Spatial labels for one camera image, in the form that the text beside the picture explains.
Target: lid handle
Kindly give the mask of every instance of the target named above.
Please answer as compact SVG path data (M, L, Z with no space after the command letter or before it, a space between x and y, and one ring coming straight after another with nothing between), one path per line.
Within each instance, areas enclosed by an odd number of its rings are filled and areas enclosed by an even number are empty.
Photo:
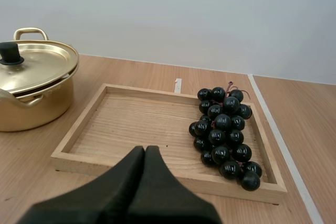
M36 27L17 29L14 33L14 40L19 40L22 34L42 34L44 40L49 40L47 34L42 29Z
M2 42L0 43L0 55L2 65L18 65L25 59L19 54L19 47L15 42Z

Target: grape bunch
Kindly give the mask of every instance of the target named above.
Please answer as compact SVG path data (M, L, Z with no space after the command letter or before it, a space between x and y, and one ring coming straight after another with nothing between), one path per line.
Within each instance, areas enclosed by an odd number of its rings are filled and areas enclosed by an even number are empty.
M194 147L201 152L204 165L217 165L223 177L236 179L243 189L254 191L260 186L262 169L256 162L249 161L252 151L243 143L242 133L252 110L241 104L242 90L230 91L232 84L229 82L226 91L221 87L199 90L197 97L203 115L189 126L189 132L195 137Z

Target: white wall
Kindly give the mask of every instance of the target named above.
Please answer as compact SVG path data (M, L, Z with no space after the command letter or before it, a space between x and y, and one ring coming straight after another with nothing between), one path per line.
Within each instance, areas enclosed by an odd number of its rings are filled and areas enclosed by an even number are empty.
M336 84L336 0L0 0L0 41L26 26L82 54Z

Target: black grape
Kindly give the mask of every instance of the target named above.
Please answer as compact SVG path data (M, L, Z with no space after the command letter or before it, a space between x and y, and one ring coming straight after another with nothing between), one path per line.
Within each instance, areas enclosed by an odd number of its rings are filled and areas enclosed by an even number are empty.
M252 116L252 109L250 106L241 104L236 114L241 116L243 119L249 119Z
M245 163L252 157L252 150L246 144L239 144L232 150L232 157L239 162Z
M212 102L205 100L205 101L200 102L198 108L203 114L207 114L211 106L212 106Z
M196 124L196 122L193 122L189 126L189 133L190 133L191 136L196 136L196 133L195 133L195 124Z
M223 102L224 111L233 114L239 109L240 103L235 97L227 97Z
M243 165L243 170L251 170L252 172L255 172L259 177L262 176L262 169L261 166L253 161L249 161Z
M226 161L219 167L219 173L226 179L235 179L240 173L240 165L235 161Z
M195 123L195 134L197 136L206 136L209 134L211 127L205 121L198 121Z
M258 174L251 170L247 170L244 172L243 178L240 181L240 184L243 189L247 191L257 190L260 186L260 178Z
M200 138L200 137L195 138L194 147L199 152L212 150L212 144L208 140Z
M226 135L226 144L231 148L242 144L244 141L244 135L239 130L232 130L229 134Z
M208 116L211 118L211 120L215 120L215 118L222 114L223 112L223 108L222 106L218 105L218 104L215 104L215 105L212 105L209 110L208 110Z
M206 166L214 166L216 165L215 161L213 161L211 157L210 151L202 151L201 153L201 161Z
M200 120L201 120L201 121L205 121L205 122L207 122L207 123L211 126L212 120L211 120L211 118L210 118L209 116L207 116L207 115L202 115L202 116L200 117Z
M211 97L216 102L223 102L225 99L225 90L221 87L215 87L211 91Z
M239 115L234 115L231 117L232 121L232 128L242 131L245 128L245 120L239 116Z
M244 95L239 89L230 91L229 97L235 97L238 99L239 102L242 102L242 100L244 99Z
M221 165L230 159L230 152L226 147L218 146L212 150L211 157L218 165Z
M208 139L213 145L219 146L225 142L225 133L220 130L211 130Z
M211 100L211 91L209 89L201 89L197 93L197 97L200 101Z
M228 131L231 129L231 118L226 114L220 114L218 115L215 120L215 127L222 130L222 131Z

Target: tray rim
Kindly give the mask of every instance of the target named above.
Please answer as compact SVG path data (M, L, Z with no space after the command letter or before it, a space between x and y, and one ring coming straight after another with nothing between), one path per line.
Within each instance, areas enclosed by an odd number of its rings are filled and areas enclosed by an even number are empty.
M82 133L82 130L86 127L87 123L90 121L96 109L99 107L103 98L108 93L108 89L140 91L164 96L169 95L170 97L172 98L174 97L175 99L191 98L196 99L195 101L198 101L197 96L194 95L179 94L179 93L135 88L135 87L126 87L104 83L94 94L88 105L84 108L82 113L79 115L74 124L71 126L70 130L67 132L67 134L64 136L64 138L61 140L59 145L52 153L51 161L54 164L55 169L66 172L99 176L102 173L109 170L113 165L115 165L112 164L111 161L106 161L106 159L101 159L97 157L86 157L82 155L68 153L75 144L80 134ZM174 176L184 186L186 186L189 190L195 193L227 196L227 197L249 199L249 200L278 204L281 202L282 197L287 193L285 183L282 179L279 167L273 155L273 151L271 150L271 146L267 139L264 127L261 123L255 105L253 103L246 103L246 102L244 102L243 104L249 105L252 108L253 115L250 118L251 124L253 125L256 140L258 141L258 147L262 155L262 160L264 163L265 170L267 172L267 177L269 179L272 179L274 183L261 182L260 187L257 191L248 192L243 190L240 186L237 186L236 183L232 183L229 180L224 180L220 176L193 174L193 173L187 174L179 172L177 170L171 170L171 171L173 172ZM268 159L267 164L265 164L264 156L266 156ZM212 184L211 188L205 186L204 183L211 183Z

